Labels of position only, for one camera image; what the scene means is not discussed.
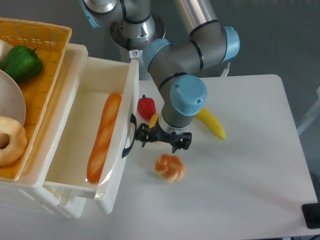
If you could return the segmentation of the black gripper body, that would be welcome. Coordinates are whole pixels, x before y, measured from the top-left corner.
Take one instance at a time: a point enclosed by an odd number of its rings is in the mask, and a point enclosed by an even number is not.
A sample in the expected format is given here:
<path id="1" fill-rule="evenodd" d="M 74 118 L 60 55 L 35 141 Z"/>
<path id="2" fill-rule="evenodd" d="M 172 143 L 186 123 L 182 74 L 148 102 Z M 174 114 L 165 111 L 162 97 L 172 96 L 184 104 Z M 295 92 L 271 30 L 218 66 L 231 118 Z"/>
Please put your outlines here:
<path id="1" fill-rule="evenodd" d="M 150 129 L 149 140 L 154 142 L 163 142 L 171 145 L 177 144 L 181 140 L 183 133 L 172 131 L 171 133 L 165 132 L 159 125 L 155 125 Z"/>

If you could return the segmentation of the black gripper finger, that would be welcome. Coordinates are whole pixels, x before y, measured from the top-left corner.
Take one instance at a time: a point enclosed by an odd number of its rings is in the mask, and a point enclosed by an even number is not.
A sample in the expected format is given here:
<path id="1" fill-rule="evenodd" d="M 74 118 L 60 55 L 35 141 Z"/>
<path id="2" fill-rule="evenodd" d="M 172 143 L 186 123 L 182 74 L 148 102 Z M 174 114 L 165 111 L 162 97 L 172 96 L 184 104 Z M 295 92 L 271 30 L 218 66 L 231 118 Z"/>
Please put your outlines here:
<path id="1" fill-rule="evenodd" d="M 153 127 L 141 123 L 136 131 L 136 140 L 141 142 L 141 146 L 144 147 L 146 143 L 156 142 L 158 138 Z"/>
<path id="2" fill-rule="evenodd" d="M 183 149 L 188 150 L 192 143 L 192 133 L 184 132 L 177 134 L 175 131 L 171 134 L 171 146 L 172 153 L 175 153 L 177 150 Z"/>

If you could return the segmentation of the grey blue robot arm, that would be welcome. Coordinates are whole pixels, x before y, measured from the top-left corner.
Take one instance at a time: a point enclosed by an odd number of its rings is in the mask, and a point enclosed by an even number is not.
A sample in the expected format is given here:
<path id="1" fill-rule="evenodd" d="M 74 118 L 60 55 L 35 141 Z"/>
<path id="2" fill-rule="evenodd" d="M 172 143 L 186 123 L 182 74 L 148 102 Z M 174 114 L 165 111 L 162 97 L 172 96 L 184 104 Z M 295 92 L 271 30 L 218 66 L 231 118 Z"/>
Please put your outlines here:
<path id="1" fill-rule="evenodd" d="M 94 28 L 109 25 L 112 40 L 131 59 L 138 52 L 164 101 L 155 126 L 140 124 L 134 137 L 142 144 L 164 142 L 172 150 L 187 150 L 192 134 L 186 128 L 207 99 L 207 88 L 195 73 L 235 57 L 238 33 L 222 26 L 208 0 L 177 0 L 175 5 L 189 35 L 174 47 L 165 39 L 162 19 L 152 13 L 149 0 L 82 0 L 82 10 Z"/>

